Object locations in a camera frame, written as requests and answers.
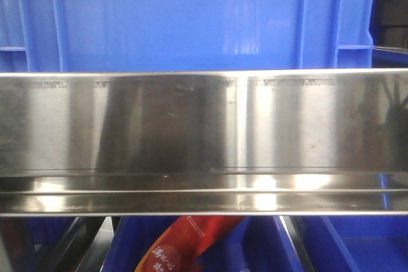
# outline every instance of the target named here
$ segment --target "metal shelf frame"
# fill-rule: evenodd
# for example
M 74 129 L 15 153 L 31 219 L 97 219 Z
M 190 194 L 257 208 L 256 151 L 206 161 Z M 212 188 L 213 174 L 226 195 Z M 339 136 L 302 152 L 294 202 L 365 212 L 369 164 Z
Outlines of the metal shelf frame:
M 408 212 L 408 70 L 0 75 L 0 216 Z

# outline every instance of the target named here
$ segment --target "blue plastic crate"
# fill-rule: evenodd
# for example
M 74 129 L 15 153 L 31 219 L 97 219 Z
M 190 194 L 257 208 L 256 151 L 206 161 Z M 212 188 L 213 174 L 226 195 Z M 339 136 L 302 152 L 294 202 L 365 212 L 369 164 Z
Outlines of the blue plastic crate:
M 300 228 L 316 272 L 408 271 L 408 216 L 302 217 Z
M 133 272 L 176 217 L 122 218 L 101 272 Z M 203 272 L 302 272 L 279 217 L 247 217 L 198 259 Z
M 0 71 L 371 65 L 372 0 L 0 0 Z
M 33 245 L 53 245 L 59 241 L 72 223 L 71 217 L 25 218 Z

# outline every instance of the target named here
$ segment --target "blue crate wall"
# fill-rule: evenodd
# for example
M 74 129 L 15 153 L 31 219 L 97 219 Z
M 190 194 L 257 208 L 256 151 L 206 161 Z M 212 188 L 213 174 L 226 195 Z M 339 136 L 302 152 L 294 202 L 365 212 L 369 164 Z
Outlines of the blue crate wall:
M 372 0 L 0 0 L 0 71 L 371 65 Z

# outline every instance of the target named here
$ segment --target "shiny metal surface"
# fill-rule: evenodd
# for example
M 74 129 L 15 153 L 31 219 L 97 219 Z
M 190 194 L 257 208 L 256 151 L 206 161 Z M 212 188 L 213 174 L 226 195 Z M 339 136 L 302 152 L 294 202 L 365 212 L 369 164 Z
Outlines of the shiny metal surface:
M 408 71 L 0 76 L 0 214 L 408 211 Z

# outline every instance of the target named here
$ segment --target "red package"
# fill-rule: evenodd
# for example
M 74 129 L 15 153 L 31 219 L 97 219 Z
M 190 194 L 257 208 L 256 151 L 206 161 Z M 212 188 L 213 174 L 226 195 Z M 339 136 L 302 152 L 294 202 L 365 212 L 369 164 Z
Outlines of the red package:
M 214 242 L 244 217 L 183 216 L 143 256 L 135 272 L 186 272 Z

